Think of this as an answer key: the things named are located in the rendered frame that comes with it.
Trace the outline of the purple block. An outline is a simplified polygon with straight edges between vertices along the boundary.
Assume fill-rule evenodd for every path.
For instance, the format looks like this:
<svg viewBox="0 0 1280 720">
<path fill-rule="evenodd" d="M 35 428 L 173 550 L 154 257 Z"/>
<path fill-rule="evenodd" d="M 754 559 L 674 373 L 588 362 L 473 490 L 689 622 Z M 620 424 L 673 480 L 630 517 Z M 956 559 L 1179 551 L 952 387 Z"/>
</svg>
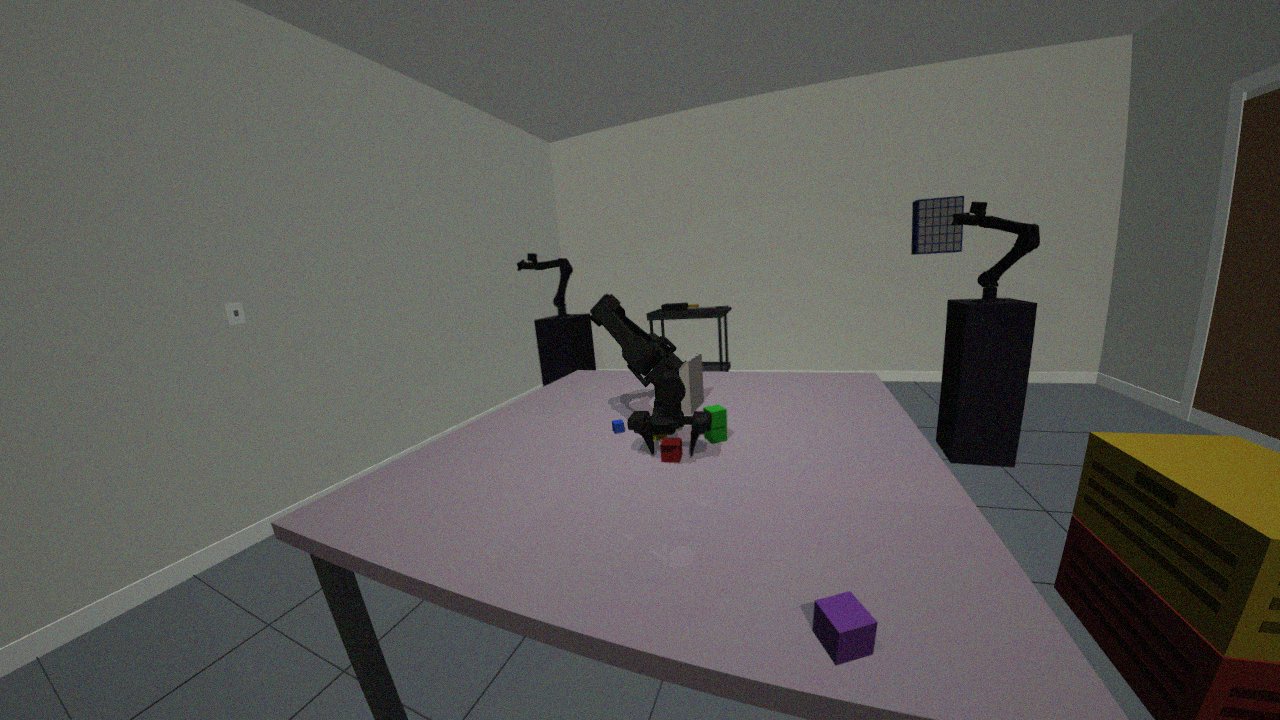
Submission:
<svg viewBox="0 0 1280 720">
<path fill-rule="evenodd" d="M 812 632 L 838 665 L 873 655 L 877 621 L 849 591 L 815 600 Z"/>
</svg>

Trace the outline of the red block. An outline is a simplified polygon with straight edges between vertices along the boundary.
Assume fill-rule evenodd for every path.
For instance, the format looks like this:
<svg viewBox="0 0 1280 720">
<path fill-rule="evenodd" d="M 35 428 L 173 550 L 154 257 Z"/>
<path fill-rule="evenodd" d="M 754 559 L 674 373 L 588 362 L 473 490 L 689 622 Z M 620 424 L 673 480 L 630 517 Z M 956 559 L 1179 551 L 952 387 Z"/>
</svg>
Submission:
<svg viewBox="0 0 1280 720">
<path fill-rule="evenodd" d="M 662 462 L 680 462 L 682 455 L 682 438 L 663 438 L 660 443 Z"/>
</svg>

